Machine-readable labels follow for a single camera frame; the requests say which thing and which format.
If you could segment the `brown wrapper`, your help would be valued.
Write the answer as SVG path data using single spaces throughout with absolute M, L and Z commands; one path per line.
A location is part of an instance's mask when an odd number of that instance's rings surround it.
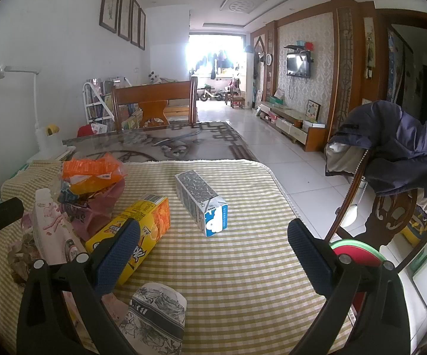
M 25 234 L 21 241 L 16 241 L 10 246 L 7 261 L 13 281 L 17 285 L 25 286 L 33 263 L 38 259 L 40 259 L 40 252 L 31 233 Z

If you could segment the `pink white drink pouch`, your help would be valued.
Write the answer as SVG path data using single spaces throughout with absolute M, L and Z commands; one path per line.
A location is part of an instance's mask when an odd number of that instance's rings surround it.
M 48 188 L 35 192 L 30 216 L 35 245 L 48 264 L 65 264 L 86 252 L 67 214 L 60 211 Z

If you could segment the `black white paper cup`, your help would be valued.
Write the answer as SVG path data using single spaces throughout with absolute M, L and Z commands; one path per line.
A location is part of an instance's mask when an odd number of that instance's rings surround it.
M 133 293 L 120 331 L 137 354 L 182 352 L 187 299 L 171 287 L 147 283 Z

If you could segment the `orange snack bag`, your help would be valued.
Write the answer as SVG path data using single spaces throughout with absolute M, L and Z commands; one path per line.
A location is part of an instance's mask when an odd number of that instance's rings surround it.
M 127 175 L 124 164 L 112 154 L 98 159 L 72 159 L 63 163 L 61 179 L 75 195 L 97 192 L 117 184 Z

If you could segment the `blue white milk carton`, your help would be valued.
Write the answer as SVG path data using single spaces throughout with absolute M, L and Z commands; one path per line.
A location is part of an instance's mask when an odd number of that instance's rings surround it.
M 228 203 L 194 170 L 175 175 L 177 196 L 205 237 L 227 229 Z

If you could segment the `pink snack bag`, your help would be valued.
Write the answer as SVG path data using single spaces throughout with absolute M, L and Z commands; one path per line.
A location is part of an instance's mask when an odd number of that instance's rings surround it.
M 112 219 L 113 209 L 124 187 L 125 181 L 121 180 L 100 191 L 76 195 L 70 191 L 68 183 L 63 182 L 57 201 L 75 233 L 83 241 L 88 241 Z

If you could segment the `dark wooden chair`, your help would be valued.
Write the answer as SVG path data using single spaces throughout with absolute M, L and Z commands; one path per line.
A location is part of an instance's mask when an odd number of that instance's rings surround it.
M 347 191 L 344 201 L 336 214 L 334 223 L 326 234 L 325 241 L 329 242 L 334 235 L 338 235 L 343 239 L 350 239 L 351 235 L 345 231 L 341 225 L 345 221 L 345 216 L 349 213 L 352 206 L 352 201 L 355 198 L 356 192 L 359 189 L 360 182 L 364 177 L 365 169 L 368 165 L 368 160 L 371 153 L 365 151 L 360 154 L 358 166 L 353 175 L 351 185 Z M 378 249 L 389 244 L 393 237 L 400 233 L 411 220 L 417 201 L 417 191 L 400 193 L 393 196 L 377 196 L 374 200 L 371 214 L 368 216 L 365 223 L 365 232 L 357 235 L 355 239 L 362 241 L 374 249 Z M 420 251 L 427 244 L 427 231 L 422 237 L 422 240 L 412 249 L 411 252 L 399 263 L 396 271 L 401 272 L 409 266 Z

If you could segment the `white book rack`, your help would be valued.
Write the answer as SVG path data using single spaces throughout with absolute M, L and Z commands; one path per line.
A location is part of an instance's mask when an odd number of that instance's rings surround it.
M 112 126 L 115 121 L 112 101 L 113 81 L 89 79 L 82 88 L 85 118 L 88 123 Z

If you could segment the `checkered yellow table cloth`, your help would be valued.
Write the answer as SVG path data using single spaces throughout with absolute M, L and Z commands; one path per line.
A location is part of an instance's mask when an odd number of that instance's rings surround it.
M 184 354 L 288 354 L 324 305 L 287 239 L 295 218 L 272 171 L 240 160 L 129 163 L 116 212 L 147 194 L 169 199 L 171 226 L 115 296 L 167 285 L 187 300 Z M 196 171 L 228 204 L 227 227 L 207 237 L 176 191 Z

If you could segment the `navy blue jacket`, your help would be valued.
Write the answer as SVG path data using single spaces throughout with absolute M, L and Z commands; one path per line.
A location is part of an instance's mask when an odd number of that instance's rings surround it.
M 413 189 L 427 198 L 427 122 L 380 100 L 350 112 L 325 148 L 325 174 L 353 175 L 370 151 L 365 180 L 378 196 Z

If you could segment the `wooden bench chair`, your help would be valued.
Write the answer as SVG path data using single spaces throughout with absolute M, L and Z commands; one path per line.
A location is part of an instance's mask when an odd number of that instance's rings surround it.
M 142 110 L 141 128 L 156 127 L 153 124 L 146 126 L 146 123 L 154 119 L 161 120 L 163 126 L 169 121 L 165 116 L 165 109 L 170 100 L 187 99 L 188 106 L 181 107 L 181 115 L 187 115 L 187 122 L 194 124 L 197 117 L 197 94 L 198 78 L 193 76 L 189 81 L 149 84 L 134 87 L 112 88 L 112 101 L 114 109 L 114 122 L 116 130 L 122 131 L 122 117 L 120 106 L 137 104 Z

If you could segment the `wooden tv cabinet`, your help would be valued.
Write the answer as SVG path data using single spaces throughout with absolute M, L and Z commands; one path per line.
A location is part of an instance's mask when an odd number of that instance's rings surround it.
M 262 120 L 293 143 L 301 143 L 304 151 L 324 149 L 326 126 L 323 123 L 308 120 L 304 114 L 291 108 L 265 101 L 258 105 L 257 113 Z

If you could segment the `patterned glass dining table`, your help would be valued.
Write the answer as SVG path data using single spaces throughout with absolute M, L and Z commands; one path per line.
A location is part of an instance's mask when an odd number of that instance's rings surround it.
M 112 154 L 123 163 L 164 160 L 218 160 L 257 158 L 228 123 L 172 123 L 157 128 L 108 132 L 65 140 L 77 159 Z

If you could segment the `small framed clock picture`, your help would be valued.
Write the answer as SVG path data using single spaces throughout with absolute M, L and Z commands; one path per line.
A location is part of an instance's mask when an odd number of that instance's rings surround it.
M 320 104 L 309 99 L 307 101 L 307 106 L 306 106 L 306 117 L 312 122 L 317 122 L 319 112 L 320 112 L 320 107 L 321 107 Z

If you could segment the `white balance bike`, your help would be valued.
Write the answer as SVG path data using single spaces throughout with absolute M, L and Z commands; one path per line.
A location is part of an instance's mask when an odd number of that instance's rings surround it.
M 215 91 L 211 86 L 205 85 L 203 88 L 201 88 L 199 99 L 202 102 L 206 102 L 209 100 L 223 101 L 224 96 L 219 91 Z

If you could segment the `square ceiling light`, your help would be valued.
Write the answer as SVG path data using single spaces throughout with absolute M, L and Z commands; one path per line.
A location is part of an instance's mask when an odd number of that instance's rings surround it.
M 220 5 L 220 11 L 232 13 L 250 14 L 267 0 L 224 0 Z

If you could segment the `wall mounted television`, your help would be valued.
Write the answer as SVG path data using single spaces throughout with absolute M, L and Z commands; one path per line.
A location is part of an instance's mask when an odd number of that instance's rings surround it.
M 287 54 L 287 75 L 309 79 L 310 78 L 310 52 L 299 51 Z

